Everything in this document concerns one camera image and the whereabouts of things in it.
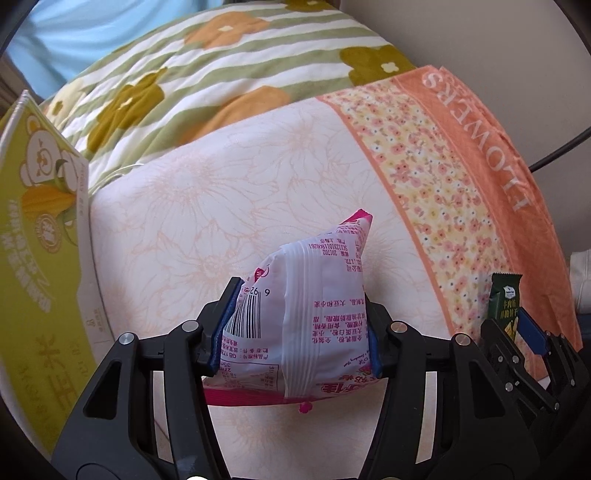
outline floral print fabric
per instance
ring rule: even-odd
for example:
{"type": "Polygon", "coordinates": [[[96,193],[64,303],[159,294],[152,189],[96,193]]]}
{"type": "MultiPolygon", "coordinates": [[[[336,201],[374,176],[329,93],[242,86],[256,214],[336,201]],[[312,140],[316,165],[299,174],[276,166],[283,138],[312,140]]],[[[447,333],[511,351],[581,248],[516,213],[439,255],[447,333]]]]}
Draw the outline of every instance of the floral print fabric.
{"type": "Polygon", "coordinates": [[[449,310],[450,331],[479,337],[489,276],[508,262],[461,159],[421,105],[378,82],[324,95],[371,152],[405,212],[449,310]]]}

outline pink and white snack bag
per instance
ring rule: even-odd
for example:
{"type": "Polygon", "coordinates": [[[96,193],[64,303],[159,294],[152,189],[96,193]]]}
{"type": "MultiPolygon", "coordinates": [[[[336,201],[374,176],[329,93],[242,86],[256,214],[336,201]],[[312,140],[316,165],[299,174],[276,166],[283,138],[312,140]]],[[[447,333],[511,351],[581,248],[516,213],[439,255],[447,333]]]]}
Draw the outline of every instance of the pink and white snack bag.
{"type": "Polygon", "coordinates": [[[372,216],[357,211],[261,262],[224,328],[209,404],[279,404],[334,397],[375,381],[361,253],[372,216]]]}

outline white cloth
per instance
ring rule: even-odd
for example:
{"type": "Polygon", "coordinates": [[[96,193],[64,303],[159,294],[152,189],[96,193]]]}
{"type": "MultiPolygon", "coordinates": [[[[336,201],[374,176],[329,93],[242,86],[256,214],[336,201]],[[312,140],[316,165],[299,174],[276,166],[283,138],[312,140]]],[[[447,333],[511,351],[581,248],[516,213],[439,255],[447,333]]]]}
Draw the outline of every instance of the white cloth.
{"type": "Polygon", "coordinates": [[[570,256],[570,285],[577,313],[591,313],[591,250],[570,256]]]}

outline green and white stripes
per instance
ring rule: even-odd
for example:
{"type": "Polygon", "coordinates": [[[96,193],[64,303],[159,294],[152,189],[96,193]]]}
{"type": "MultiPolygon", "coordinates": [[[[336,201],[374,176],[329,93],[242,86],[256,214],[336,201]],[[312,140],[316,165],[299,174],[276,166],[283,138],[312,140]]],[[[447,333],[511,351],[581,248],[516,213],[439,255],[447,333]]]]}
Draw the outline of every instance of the green and white stripes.
{"type": "MultiPolygon", "coordinates": [[[[341,50],[387,44],[335,9],[297,12],[268,1],[226,5],[164,25],[106,56],[73,81],[74,95],[68,86],[59,91],[47,115],[90,160],[93,187],[122,167],[144,163],[175,148],[179,132],[207,122],[221,105],[260,87],[281,89],[292,102],[350,87],[352,68],[342,62],[341,50]],[[188,35],[228,12],[262,19],[266,27],[246,33],[230,45],[203,48],[200,42],[186,43],[188,35]],[[110,129],[109,138],[97,151],[91,151],[89,135],[98,127],[98,119],[105,121],[105,114],[99,114],[108,105],[117,107],[112,102],[123,98],[123,89],[137,86],[154,72],[160,72],[157,86],[164,100],[132,126],[115,128],[112,133],[110,129]],[[67,110],[52,118],[59,101],[67,110]]],[[[122,108],[133,102],[141,106],[141,92],[130,95],[121,103],[122,108]]],[[[134,104],[134,108],[126,112],[137,115],[139,107],[134,104]]],[[[109,121],[120,121],[122,115],[112,115],[109,121]]]]}

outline blanket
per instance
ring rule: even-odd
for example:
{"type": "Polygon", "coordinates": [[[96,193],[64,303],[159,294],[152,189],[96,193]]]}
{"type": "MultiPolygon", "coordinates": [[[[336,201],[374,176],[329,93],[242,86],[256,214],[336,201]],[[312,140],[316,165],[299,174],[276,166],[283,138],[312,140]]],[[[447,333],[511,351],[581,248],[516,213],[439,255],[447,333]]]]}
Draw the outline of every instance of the blanket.
{"type": "MultiPolygon", "coordinates": [[[[581,347],[564,258],[527,166],[480,100],[434,67],[243,120],[98,191],[94,255],[114,334],[167,333],[218,299],[231,276],[358,208],[374,216],[365,291],[393,319],[478,340],[491,274],[512,271],[524,275],[521,303],[540,326],[581,347]]],[[[545,376],[519,336],[517,344],[529,371],[545,376]]],[[[297,406],[211,407],[231,474],[356,477],[382,388],[317,403],[301,421],[310,430],[286,426],[298,424],[297,406]],[[337,434],[355,447],[343,450],[337,434]]],[[[216,404],[216,390],[206,394],[216,404]]],[[[157,398],[165,428],[161,387],[157,398]]]]}

